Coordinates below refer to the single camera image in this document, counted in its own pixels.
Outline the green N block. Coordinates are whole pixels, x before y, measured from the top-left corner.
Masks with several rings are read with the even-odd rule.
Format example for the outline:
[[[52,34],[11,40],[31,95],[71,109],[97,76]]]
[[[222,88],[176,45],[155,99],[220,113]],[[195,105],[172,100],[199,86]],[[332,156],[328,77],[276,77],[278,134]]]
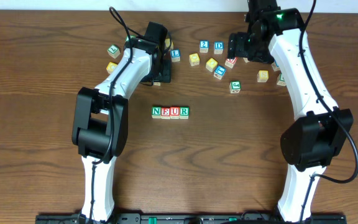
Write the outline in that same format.
[[[159,106],[152,107],[152,118],[153,119],[160,119],[162,114],[162,108]]]

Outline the red E block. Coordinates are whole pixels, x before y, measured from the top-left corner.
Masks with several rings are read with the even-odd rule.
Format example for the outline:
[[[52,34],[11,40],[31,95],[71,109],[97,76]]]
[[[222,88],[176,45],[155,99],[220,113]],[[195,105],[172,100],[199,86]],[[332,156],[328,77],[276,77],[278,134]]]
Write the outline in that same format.
[[[170,108],[161,107],[161,118],[170,119]]]

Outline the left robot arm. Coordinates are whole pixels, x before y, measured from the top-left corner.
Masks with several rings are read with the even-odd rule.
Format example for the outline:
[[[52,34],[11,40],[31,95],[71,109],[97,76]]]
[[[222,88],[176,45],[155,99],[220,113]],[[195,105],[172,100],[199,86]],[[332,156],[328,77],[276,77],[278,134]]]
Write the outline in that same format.
[[[107,223],[114,210],[114,166],[128,136],[129,98],[143,82],[169,83],[172,63],[165,59],[168,30],[149,22],[144,35],[128,37],[114,71],[94,88],[77,94],[72,142],[85,169],[85,202],[80,223]]]

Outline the green R block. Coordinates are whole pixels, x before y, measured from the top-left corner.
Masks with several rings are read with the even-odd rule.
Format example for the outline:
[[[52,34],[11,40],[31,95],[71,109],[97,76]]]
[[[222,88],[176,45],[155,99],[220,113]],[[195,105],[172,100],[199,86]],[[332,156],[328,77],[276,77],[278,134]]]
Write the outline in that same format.
[[[190,116],[190,108],[187,106],[180,107],[180,119],[188,119]]]

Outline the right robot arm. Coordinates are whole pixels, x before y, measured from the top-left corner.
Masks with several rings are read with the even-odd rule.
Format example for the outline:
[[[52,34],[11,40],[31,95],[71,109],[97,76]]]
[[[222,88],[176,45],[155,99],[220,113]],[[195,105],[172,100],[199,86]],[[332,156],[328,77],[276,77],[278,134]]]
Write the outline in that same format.
[[[228,40],[228,58],[275,63],[290,95],[294,122],[281,135],[287,162],[282,196],[269,223],[345,223],[344,215],[314,215],[311,203],[319,180],[345,142],[351,142],[354,122],[330,95],[311,54],[306,28],[309,21],[295,9],[275,1],[249,0],[246,32]]]

